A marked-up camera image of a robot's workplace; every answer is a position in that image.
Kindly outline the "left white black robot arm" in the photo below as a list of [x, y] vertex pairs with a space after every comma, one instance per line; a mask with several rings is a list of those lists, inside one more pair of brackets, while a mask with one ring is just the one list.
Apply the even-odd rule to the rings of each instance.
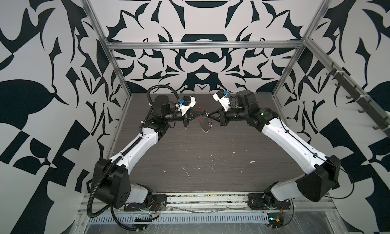
[[109, 159], [100, 159], [94, 167], [87, 214], [94, 218], [108, 208], [124, 205], [149, 208], [152, 190], [141, 184], [132, 184], [130, 174], [143, 155], [166, 134], [171, 122], [183, 121], [185, 126], [203, 111], [195, 109], [196, 99], [184, 96], [172, 102], [159, 95], [149, 104], [146, 118], [141, 121], [138, 135], [120, 152]]

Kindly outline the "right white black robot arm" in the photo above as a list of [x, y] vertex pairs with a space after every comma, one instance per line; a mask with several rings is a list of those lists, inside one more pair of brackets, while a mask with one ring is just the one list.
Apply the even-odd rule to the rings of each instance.
[[318, 202], [336, 185], [341, 170], [340, 159], [334, 155], [326, 156], [309, 145], [276, 112], [261, 108], [253, 92], [243, 90], [236, 93], [234, 105], [229, 93], [223, 89], [213, 98], [221, 104], [221, 108], [216, 111], [217, 117], [210, 113], [210, 119], [221, 126], [231, 121], [246, 121], [280, 146], [303, 171], [299, 177], [270, 185], [260, 200], [249, 201], [251, 209], [276, 208], [280, 203], [295, 198]]

